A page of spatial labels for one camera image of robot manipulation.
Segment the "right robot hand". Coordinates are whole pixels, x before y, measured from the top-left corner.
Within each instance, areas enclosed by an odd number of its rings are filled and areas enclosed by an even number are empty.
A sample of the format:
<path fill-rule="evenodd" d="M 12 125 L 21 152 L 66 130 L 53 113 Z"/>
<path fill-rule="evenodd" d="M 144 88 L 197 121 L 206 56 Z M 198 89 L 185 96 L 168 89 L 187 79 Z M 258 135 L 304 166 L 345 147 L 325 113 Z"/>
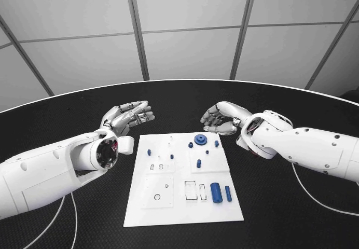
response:
<path fill-rule="evenodd" d="M 206 132 L 232 135 L 243 127 L 252 113 L 236 104 L 220 101 L 204 112 L 200 123 Z"/>

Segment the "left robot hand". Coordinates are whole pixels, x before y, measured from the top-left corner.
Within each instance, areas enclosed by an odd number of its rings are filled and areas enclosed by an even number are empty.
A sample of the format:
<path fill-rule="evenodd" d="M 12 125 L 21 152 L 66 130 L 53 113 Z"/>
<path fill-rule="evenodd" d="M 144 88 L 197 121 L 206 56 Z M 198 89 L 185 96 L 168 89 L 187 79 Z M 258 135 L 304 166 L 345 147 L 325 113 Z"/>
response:
<path fill-rule="evenodd" d="M 128 134 L 129 128 L 154 120 L 148 101 L 135 101 L 113 106 L 100 120 L 100 129 L 110 130 L 116 137 Z"/>

